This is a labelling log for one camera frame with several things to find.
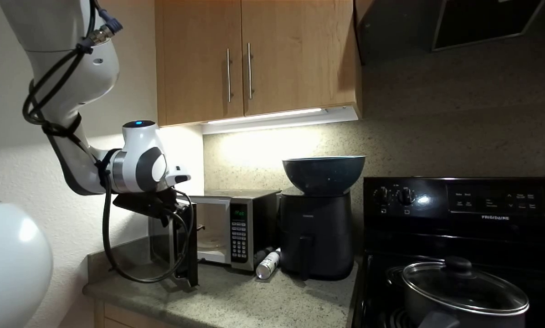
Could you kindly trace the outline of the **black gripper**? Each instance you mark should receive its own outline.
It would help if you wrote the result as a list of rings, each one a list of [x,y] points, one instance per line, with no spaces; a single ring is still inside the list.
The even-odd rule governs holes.
[[[151,193],[120,193],[112,204],[151,218],[158,218],[162,224],[167,224],[169,220],[182,222],[173,189]]]

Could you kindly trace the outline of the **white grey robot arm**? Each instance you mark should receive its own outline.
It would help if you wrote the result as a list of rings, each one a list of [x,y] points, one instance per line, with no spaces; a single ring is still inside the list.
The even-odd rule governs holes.
[[[163,224],[180,220],[174,184],[184,176],[167,167],[154,122],[123,124],[123,144],[107,151],[81,131],[80,107],[107,94],[120,72],[111,38],[122,23],[98,0],[0,0],[0,9],[32,69],[21,116],[45,133],[65,184]]]

